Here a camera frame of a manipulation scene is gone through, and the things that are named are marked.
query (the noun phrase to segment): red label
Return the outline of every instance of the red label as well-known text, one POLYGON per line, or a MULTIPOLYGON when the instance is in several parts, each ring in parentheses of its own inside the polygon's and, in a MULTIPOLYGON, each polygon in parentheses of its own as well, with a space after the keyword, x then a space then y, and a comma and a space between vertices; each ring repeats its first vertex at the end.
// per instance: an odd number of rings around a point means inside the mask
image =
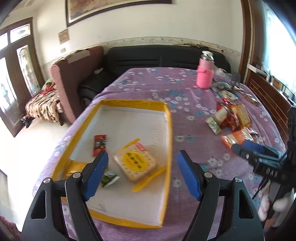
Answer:
POLYGON ((135 143, 135 145, 136 145, 136 147, 140 150, 140 151, 146 151, 146 149, 145 149, 145 147, 144 146, 142 146, 142 144, 141 143, 139 143, 139 142, 136 142, 135 143))

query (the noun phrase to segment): yellow label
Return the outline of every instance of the yellow label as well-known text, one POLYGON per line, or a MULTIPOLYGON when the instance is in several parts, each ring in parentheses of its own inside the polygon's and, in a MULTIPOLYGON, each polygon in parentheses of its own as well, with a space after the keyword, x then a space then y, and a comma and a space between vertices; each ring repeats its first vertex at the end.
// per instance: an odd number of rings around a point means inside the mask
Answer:
POLYGON ((148 167, 148 162, 138 152, 129 151, 123 155, 123 163, 132 171, 143 172, 148 167))

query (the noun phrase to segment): sunlight on floor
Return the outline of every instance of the sunlight on floor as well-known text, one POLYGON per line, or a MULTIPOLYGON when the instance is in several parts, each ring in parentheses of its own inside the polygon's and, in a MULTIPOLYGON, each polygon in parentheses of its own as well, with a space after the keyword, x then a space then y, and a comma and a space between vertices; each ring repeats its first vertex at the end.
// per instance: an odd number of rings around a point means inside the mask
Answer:
POLYGON ((33 200, 32 189, 51 153, 70 125, 34 119, 13 138, 0 123, 0 169, 7 175, 11 208, 21 231, 33 200))

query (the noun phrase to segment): metal screw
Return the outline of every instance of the metal screw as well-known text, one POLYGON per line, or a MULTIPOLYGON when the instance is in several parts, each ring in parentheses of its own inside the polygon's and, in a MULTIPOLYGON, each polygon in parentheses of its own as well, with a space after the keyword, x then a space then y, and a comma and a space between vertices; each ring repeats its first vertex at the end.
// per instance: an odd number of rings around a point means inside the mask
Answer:
POLYGON ((73 177, 74 177, 74 178, 79 178, 80 176, 81 176, 80 172, 75 172, 75 173, 73 174, 73 177))
POLYGON ((50 182, 50 178, 49 178, 49 177, 45 178, 45 179, 43 180, 43 182, 44 182, 44 183, 49 183, 49 182, 50 182))
POLYGON ((242 182, 242 179, 241 179, 240 177, 236 177, 234 180, 235 180, 237 183, 241 183, 241 182, 242 182))
POLYGON ((207 177, 207 178, 211 178, 212 176, 213 176, 212 173, 210 173, 210 172, 205 172, 205 177, 207 177))

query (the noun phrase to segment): brown armchair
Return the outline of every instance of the brown armchair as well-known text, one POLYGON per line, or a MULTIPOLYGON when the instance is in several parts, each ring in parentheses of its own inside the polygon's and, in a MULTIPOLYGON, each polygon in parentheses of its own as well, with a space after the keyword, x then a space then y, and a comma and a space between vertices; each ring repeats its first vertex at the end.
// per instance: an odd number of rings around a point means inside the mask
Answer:
POLYGON ((73 123, 82 113, 78 85, 100 67, 103 55, 103 47, 96 46, 76 51, 52 65, 50 73, 57 85, 64 121, 73 123))

